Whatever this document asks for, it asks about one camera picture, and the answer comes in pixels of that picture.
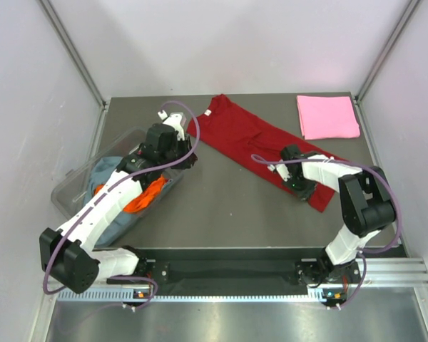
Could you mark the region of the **red t shirt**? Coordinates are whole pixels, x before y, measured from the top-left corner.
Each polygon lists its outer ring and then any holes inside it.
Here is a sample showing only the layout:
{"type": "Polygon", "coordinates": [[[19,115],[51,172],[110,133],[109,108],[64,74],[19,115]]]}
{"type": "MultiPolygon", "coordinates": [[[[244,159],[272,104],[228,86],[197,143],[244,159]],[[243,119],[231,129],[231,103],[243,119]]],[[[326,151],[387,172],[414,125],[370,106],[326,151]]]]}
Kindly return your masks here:
{"type": "Polygon", "coordinates": [[[266,165],[253,161],[252,154],[268,161],[279,160],[284,147],[297,145],[301,152],[335,156],[269,124],[231,101],[226,95],[213,97],[208,111],[208,115],[202,112],[197,117],[200,141],[289,194],[292,191],[284,186],[282,178],[271,172],[266,165]]]}

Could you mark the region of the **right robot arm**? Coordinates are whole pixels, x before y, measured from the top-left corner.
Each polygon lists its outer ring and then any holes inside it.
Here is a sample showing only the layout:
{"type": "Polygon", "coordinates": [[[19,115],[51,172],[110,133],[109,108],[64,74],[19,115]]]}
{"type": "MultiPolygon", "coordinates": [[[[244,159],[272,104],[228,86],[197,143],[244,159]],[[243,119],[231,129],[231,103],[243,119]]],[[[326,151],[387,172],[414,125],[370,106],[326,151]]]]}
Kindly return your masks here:
{"type": "Polygon", "coordinates": [[[338,163],[316,152],[303,153],[296,145],[284,147],[280,157],[275,171],[300,200],[311,200],[322,187],[340,196],[342,228],[321,251],[313,272],[316,284],[337,281],[368,241],[396,220],[383,171],[338,163]]]}

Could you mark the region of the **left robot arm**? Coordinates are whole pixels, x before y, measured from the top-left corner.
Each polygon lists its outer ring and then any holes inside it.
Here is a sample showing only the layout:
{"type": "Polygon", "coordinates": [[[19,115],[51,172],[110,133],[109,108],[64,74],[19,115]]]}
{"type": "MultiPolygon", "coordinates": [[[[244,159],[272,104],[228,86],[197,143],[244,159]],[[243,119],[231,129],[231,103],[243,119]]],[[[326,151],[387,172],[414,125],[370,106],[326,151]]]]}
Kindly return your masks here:
{"type": "Polygon", "coordinates": [[[53,278],[76,294],[95,281],[125,276],[140,282],[147,265],[133,247],[97,251],[96,243],[132,201],[153,200],[167,169],[191,168],[197,157],[184,130],[183,116],[172,114],[152,125],[145,140],[123,157],[106,183],[69,221],[45,229],[39,237],[44,280],[53,278]]]}

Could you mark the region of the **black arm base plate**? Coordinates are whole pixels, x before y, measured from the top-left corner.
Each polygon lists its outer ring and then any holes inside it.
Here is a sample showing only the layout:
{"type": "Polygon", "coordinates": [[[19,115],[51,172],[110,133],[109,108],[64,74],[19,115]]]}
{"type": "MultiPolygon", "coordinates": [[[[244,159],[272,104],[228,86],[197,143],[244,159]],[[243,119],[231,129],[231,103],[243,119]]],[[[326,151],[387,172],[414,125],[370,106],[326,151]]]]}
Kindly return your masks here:
{"type": "Polygon", "coordinates": [[[111,277],[107,282],[132,284],[138,276],[147,276],[159,285],[192,279],[279,279],[298,286],[359,278],[356,261],[333,266],[326,253],[316,248],[166,248],[142,249],[141,253],[136,273],[111,277]]]}

